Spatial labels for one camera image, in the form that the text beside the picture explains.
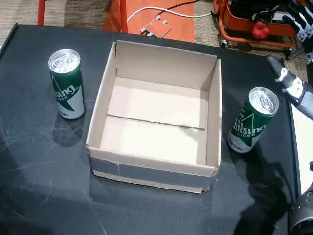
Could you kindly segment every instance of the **open cardboard box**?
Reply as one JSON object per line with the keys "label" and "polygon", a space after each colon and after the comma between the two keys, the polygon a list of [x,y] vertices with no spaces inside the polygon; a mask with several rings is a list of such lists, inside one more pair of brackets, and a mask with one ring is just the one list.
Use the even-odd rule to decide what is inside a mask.
{"label": "open cardboard box", "polygon": [[201,193],[221,162],[221,106],[216,56],[113,43],[86,143],[93,173]]}

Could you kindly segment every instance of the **aluminum can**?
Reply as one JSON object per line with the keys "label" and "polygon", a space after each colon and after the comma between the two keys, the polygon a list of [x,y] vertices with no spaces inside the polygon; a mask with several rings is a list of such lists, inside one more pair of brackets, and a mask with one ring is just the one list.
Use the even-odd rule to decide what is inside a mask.
{"label": "aluminum can", "polygon": [[48,65],[59,114],[66,119],[79,118],[85,112],[79,54],[59,50],[50,56]]}
{"label": "aluminum can", "polygon": [[274,92],[265,87],[253,88],[228,133],[228,145],[238,153],[250,151],[278,108]]}

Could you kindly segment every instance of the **hillsung logo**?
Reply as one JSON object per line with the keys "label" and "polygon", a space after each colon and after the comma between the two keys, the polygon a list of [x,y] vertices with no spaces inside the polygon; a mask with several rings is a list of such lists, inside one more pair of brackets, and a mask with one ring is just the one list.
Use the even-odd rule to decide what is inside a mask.
{"label": "hillsung logo", "polygon": [[239,137],[246,145],[252,146],[252,137],[256,137],[261,134],[266,124],[260,127],[254,127],[254,113],[247,117],[244,117],[244,108],[236,119],[235,124],[232,126],[231,133]]}
{"label": "hillsung logo", "polygon": [[75,111],[70,104],[68,103],[68,100],[71,99],[75,94],[78,92],[79,87],[74,87],[73,85],[68,86],[66,89],[60,89],[57,81],[55,80],[54,76],[52,75],[52,83],[55,91],[55,99],[57,102],[59,102],[60,105],[62,105],[64,108]]}
{"label": "hillsung logo", "polygon": [[70,99],[71,97],[73,97],[73,95],[76,93],[76,91],[79,89],[75,88],[73,85],[70,85],[68,88],[59,91],[59,92],[55,92],[55,97],[57,98],[63,98],[63,99]]}

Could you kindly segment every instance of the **orange cart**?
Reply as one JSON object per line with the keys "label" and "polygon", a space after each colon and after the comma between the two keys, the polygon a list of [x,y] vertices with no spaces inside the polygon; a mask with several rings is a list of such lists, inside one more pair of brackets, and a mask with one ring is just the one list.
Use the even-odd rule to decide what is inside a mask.
{"label": "orange cart", "polygon": [[250,19],[238,18],[231,14],[229,10],[228,0],[214,0],[213,1],[214,12],[213,15],[218,15],[220,32],[223,37],[221,47],[226,48],[228,46],[228,41],[237,43],[251,43],[251,44],[263,44],[267,46],[284,47],[291,48],[294,45],[295,31],[291,26],[284,23],[266,23],[267,28],[270,30],[270,35],[284,36],[288,37],[290,43],[280,43],[268,40],[257,40],[257,39],[247,39],[240,37],[231,37],[226,31],[224,25],[235,31],[241,32],[252,32],[256,22]]}

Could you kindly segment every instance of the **table surface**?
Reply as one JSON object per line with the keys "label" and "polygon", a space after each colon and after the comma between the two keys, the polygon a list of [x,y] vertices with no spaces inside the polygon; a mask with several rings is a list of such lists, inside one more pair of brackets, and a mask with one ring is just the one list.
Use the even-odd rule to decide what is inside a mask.
{"label": "table surface", "polygon": [[[128,40],[217,55],[222,60],[222,164],[211,190],[164,190],[91,174],[85,141],[112,41]],[[86,113],[62,119],[49,56],[82,58]],[[226,135],[249,90],[280,101],[256,147],[237,154]],[[0,59],[0,232],[5,234],[286,235],[298,194],[290,105],[263,57],[174,40],[96,30],[19,25]]]}

